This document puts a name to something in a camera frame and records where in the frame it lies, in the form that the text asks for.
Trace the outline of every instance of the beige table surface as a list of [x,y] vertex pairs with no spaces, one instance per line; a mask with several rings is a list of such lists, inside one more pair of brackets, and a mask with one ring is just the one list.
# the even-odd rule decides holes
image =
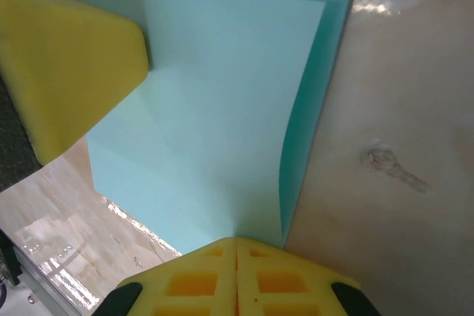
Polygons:
[[[287,250],[361,281],[384,316],[474,312],[473,56],[474,0],[354,1]],[[0,204],[86,315],[178,254],[93,190],[85,140]]]

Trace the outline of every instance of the yellow foam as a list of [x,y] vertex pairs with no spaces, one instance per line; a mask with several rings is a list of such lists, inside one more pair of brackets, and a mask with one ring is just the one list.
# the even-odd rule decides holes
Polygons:
[[0,70],[46,164],[136,88],[148,62],[130,20],[73,0],[0,0]]
[[347,316],[331,284],[358,284],[280,249],[225,238],[124,280],[143,291],[128,316]]

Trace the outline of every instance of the marble surface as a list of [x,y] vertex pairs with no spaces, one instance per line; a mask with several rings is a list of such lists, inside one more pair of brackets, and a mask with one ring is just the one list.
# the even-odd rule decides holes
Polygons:
[[[348,19],[287,249],[361,281],[384,316],[474,309],[473,24],[474,0],[355,0]],[[86,315],[177,255],[93,190],[85,141],[0,204]]]

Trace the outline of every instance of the dark gray surface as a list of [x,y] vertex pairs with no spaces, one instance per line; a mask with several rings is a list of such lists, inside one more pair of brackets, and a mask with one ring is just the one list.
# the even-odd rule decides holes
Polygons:
[[0,192],[40,168],[0,76]]

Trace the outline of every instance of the paper sheet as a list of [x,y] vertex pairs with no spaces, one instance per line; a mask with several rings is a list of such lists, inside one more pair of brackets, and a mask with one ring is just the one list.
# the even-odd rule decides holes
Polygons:
[[325,1],[82,1],[137,21],[152,63],[87,136],[96,189],[181,252],[231,235],[282,246],[347,0],[327,75],[306,82]]

